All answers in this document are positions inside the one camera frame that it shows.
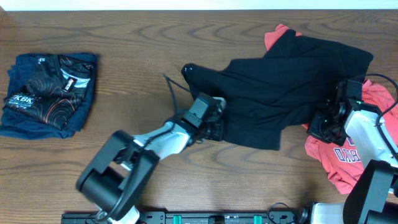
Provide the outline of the black polo shirt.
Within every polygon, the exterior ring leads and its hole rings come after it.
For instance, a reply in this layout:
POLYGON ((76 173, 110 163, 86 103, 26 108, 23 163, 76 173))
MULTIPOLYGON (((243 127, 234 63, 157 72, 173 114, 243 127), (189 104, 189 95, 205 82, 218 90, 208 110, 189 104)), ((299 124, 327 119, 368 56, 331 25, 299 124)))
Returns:
POLYGON ((278 150, 286 127, 311 122, 339 82, 364 80, 372 60, 368 51, 289 29, 261 58, 234 59, 222 70, 188 63, 182 75, 192 93, 226 100, 222 140, 278 150))

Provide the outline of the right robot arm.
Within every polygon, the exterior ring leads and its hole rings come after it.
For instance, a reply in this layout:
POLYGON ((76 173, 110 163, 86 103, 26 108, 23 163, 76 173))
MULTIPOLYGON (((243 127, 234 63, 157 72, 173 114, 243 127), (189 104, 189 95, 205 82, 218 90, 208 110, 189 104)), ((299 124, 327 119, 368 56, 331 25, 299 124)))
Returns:
POLYGON ((308 223, 397 223, 397 109, 369 80, 341 82, 328 111, 307 126, 306 153, 322 163, 343 203, 314 203, 308 223))

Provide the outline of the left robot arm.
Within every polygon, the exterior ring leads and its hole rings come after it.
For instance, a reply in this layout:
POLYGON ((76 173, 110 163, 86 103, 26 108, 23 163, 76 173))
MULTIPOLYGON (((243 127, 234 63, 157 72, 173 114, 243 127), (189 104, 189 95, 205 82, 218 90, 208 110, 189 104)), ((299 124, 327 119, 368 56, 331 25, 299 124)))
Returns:
POLYGON ((159 162, 208 137, 221 139, 222 97, 200 93, 192 106, 146 134, 113 133, 87 165, 76 189, 98 208, 90 223, 136 223, 136 203, 159 162))

